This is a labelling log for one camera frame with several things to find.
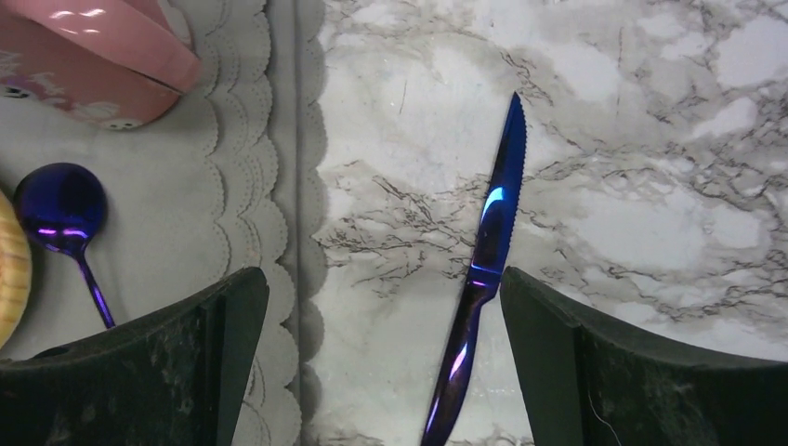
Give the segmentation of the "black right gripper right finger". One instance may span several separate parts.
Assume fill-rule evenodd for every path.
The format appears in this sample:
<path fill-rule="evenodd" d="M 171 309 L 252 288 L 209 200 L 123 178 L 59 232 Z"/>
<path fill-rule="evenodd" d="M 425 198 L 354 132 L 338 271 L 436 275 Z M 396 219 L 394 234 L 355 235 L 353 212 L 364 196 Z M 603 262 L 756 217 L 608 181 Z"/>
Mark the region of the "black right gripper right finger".
<path fill-rule="evenodd" d="M 783 445 L 787 366 L 700 348 L 516 268 L 501 305 L 538 445 Z"/>

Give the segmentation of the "woven yellow wicker tray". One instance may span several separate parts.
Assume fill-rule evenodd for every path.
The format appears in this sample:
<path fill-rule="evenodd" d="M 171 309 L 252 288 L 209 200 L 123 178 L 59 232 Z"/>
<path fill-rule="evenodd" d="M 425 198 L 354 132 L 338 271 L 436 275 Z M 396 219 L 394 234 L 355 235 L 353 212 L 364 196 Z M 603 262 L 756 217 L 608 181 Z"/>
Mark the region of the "woven yellow wicker tray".
<path fill-rule="evenodd" d="M 29 242 L 10 200 L 1 193 L 1 347 L 17 329 L 32 288 Z"/>

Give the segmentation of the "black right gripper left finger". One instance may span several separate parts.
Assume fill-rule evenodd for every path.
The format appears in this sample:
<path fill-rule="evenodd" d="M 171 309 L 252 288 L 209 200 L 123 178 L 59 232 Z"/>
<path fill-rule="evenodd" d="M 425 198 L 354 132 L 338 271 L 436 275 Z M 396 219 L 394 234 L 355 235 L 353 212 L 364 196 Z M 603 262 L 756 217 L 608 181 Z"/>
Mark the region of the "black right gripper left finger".
<path fill-rule="evenodd" d="M 228 445 L 269 298 L 261 269 L 1 364 L 5 445 Z"/>

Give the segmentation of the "purple iridescent spoon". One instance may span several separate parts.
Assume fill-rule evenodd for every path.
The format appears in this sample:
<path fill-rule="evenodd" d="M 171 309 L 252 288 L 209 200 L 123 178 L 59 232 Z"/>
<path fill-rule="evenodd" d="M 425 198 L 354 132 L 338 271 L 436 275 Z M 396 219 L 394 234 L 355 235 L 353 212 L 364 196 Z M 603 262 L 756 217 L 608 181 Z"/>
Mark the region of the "purple iridescent spoon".
<path fill-rule="evenodd" d="M 108 215 L 107 196 L 99 179 L 79 164 L 47 164 L 21 180 L 12 203 L 32 241 L 76 262 L 104 326 L 114 327 L 108 303 L 86 260 L 87 246 Z"/>

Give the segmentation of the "pink patterned cup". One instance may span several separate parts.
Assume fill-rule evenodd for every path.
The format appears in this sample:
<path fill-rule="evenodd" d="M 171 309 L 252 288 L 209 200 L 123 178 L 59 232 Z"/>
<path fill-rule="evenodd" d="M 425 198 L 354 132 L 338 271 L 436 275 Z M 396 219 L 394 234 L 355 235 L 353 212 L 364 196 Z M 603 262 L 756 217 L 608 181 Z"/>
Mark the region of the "pink patterned cup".
<path fill-rule="evenodd" d="M 1 95 L 110 130 L 167 113 L 202 62 L 168 1 L 4 1 Z"/>

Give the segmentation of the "grey scalloped cloth placemat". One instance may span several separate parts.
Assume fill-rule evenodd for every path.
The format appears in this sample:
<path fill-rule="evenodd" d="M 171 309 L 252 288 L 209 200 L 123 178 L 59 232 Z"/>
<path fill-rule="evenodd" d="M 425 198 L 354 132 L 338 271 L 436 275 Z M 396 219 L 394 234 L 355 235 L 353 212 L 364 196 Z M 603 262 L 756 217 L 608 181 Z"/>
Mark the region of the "grey scalloped cloth placemat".
<path fill-rule="evenodd" d="M 34 168 L 81 164 L 109 217 L 88 262 L 119 322 L 258 267 L 269 304 L 234 434 L 294 445 L 296 164 L 300 25 L 296 1 L 181 1 L 204 61 L 198 88 L 136 130 L 101 130 L 29 99 L 1 102 L 1 186 Z"/>

